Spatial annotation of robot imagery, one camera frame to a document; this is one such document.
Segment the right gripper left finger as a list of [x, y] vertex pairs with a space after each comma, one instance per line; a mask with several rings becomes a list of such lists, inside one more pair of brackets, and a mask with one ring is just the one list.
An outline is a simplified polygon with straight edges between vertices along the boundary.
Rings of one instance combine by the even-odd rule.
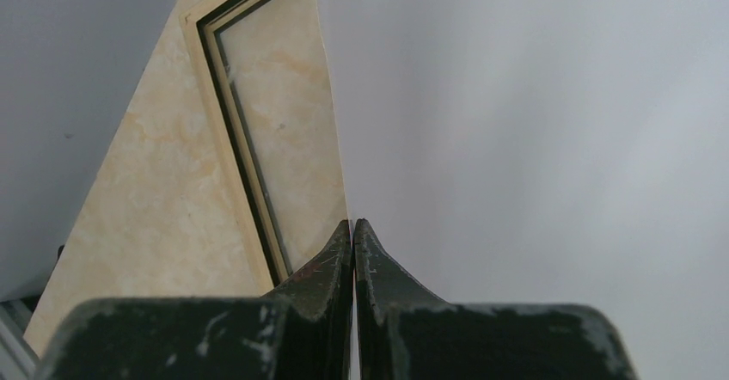
[[350, 224], [260, 297], [99, 298], [63, 320], [38, 379], [346, 379]]

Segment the wooden picture frame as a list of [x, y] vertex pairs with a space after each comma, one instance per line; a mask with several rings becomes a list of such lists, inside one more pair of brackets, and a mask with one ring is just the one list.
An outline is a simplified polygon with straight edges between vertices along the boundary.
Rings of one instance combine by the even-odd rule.
[[281, 242], [242, 102], [230, 76], [222, 33], [270, 1], [202, 0], [180, 16], [199, 96], [260, 293], [290, 277], [291, 263]]

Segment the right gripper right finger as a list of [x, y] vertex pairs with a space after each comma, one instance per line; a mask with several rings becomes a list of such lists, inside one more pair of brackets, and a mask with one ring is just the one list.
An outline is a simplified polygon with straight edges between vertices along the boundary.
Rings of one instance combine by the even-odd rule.
[[634, 379], [622, 339], [582, 304], [449, 303], [360, 218], [353, 232], [364, 379]]

